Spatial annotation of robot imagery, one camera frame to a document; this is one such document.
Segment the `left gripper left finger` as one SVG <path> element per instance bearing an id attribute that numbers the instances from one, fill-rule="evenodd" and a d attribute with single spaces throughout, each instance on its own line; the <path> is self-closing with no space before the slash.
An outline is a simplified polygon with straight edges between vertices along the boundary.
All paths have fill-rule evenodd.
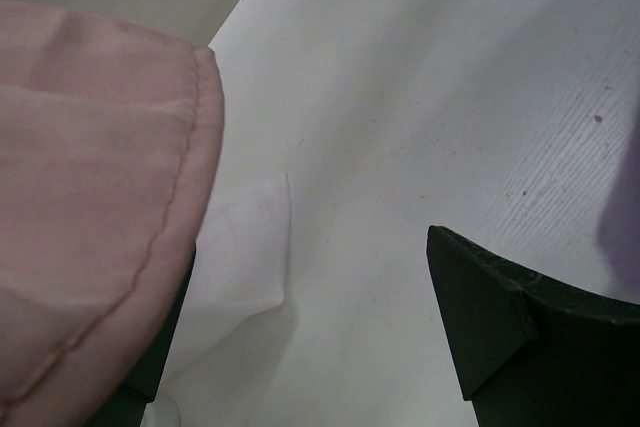
<path id="1" fill-rule="evenodd" d="M 119 393 L 124 394 L 127 398 L 132 398 L 134 402 L 152 402 L 156 397 L 191 280 L 195 259 L 196 249 L 193 249 L 186 274 L 160 329 L 119 387 Z"/>

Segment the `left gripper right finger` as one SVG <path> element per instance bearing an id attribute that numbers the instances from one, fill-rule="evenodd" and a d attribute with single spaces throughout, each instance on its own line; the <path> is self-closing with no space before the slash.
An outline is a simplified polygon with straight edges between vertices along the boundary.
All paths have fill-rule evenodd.
<path id="1" fill-rule="evenodd" d="M 426 256 L 462 397 L 481 426 L 636 426 L 639 308 L 432 226 Z"/>

